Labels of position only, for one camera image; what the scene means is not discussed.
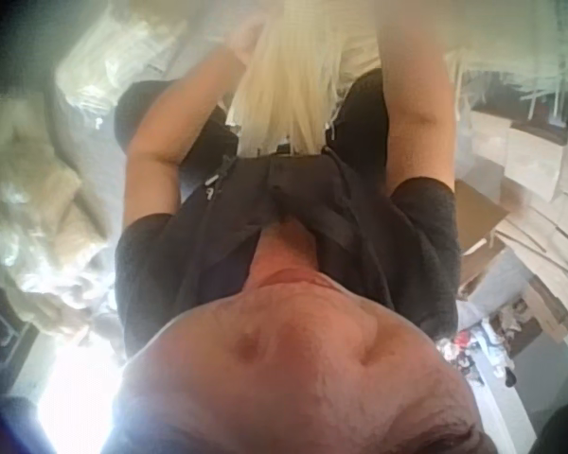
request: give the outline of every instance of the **black t-shirt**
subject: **black t-shirt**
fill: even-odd
[[[241,291],[260,230],[282,215],[316,239],[320,271],[388,306],[433,339],[456,329],[460,254],[454,194],[418,178],[391,198],[328,156],[244,160],[212,197],[142,218],[116,251],[127,354],[194,306]]]

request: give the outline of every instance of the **cloth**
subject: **cloth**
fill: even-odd
[[[116,251],[115,292],[129,356],[182,312],[240,292],[261,230],[283,216],[297,218],[314,235],[321,272],[435,340],[454,333],[460,267],[454,195],[426,178],[402,184],[391,198],[379,191],[387,116],[377,78],[379,72],[357,82],[370,89],[352,88],[334,131],[327,132],[332,150],[246,160],[222,152],[213,185],[196,185],[176,215],[142,218],[125,231]],[[366,109],[380,113],[381,121],[362,121]],[[118,115],[116,130],[125,129],[117,121]],[[209,120],[189,154],[198,160],[182,165],[195,181],[215,174],[198,145],[214,144],[204,134],[216,127]],[[126,134],[120,139],[125,146]]]

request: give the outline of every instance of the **hand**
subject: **hand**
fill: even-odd
[[[258,39],[263,32],[266,22],[266,13],[255,13],[238,26],[225,40],[225,45],[245,65],[248,65],[255,53]]]

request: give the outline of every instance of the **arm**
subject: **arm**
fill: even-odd
[[[127,150],[124,226],[153,214],[174,214],[179,165],[223,95],[234,89],[262,27],[251,17],[151,106]]]
[[[454,190],[454,95],[443,53],[412,6],[378,2],[383,92],[389,114],[386,191],[415,177]]]

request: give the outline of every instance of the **short sleeve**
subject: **short sleeve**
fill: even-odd
[[[454,193],[442,182],[414,178],[402,183],[391,201],[425,235],[434,248],[451,288],[456,291],[460,279],[460,247],[456,227]]]
[[[152,251],[171,218],[172,215],[151,215],[139,219],[124,231],[115,250],[115,300],[127,344],[130,340],[136,343],[137,333],[147,331],[147,325],[152,324],[151,320],[138,320],[136,314],[140,313],[140,304],[151,304],[156,321],[162,319],[160,299],[143,298],[148,300],[144,302],[140,301],[139,295],[152,294],[152,287],[160,285],[151,278],[153,273],[148,266]]]

